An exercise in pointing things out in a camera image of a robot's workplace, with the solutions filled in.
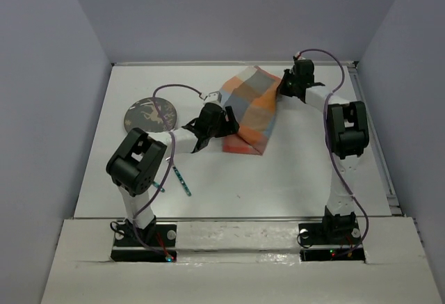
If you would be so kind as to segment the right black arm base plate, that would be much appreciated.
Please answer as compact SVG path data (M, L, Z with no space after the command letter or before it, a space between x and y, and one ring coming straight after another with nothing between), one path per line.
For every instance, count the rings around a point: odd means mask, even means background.
M297 244L302 262L365 262L358 223L352 228L327 234L321 223L298 225Z

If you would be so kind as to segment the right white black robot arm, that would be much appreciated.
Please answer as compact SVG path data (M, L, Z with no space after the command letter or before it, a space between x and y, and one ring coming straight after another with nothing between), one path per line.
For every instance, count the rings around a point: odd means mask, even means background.
M315 81L314 63L294 58L277 89L280 95L297 97L323 115L325 143L332 162L329 198L322 221L299 225L298 241L303 248L340 246L344 239L359 243L356 202L352 192L359 160L369 145L366 106L362 101L338 97L323 83Z

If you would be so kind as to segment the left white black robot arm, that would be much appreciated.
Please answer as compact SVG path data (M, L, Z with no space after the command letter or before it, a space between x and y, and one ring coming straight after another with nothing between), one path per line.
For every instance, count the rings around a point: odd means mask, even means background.
M121 192L130 237L147 245L154 236L156 216L151 204L159 194L149 188L166 155L193 154L203 150L212 138L236 134L239 123L231 106L206 103L197 118L174 131L148 134L132 129L106 165L106 172Z

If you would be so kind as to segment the orange grey checkered cloth napkin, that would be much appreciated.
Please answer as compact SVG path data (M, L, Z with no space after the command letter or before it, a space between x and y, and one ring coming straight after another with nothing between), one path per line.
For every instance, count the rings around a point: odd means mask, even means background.
M239 124L236 134L223 138L223 152L252 155L265 152L275 126L280 81L255 65L223 84L222 104L232 108Z

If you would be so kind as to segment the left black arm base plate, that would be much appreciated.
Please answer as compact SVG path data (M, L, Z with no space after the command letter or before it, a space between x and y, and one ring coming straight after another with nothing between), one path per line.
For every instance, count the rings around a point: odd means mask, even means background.
M177 261L177 225L151 224L134 230L128 221L111 221L114 232L110 258L114 262L173 263Z

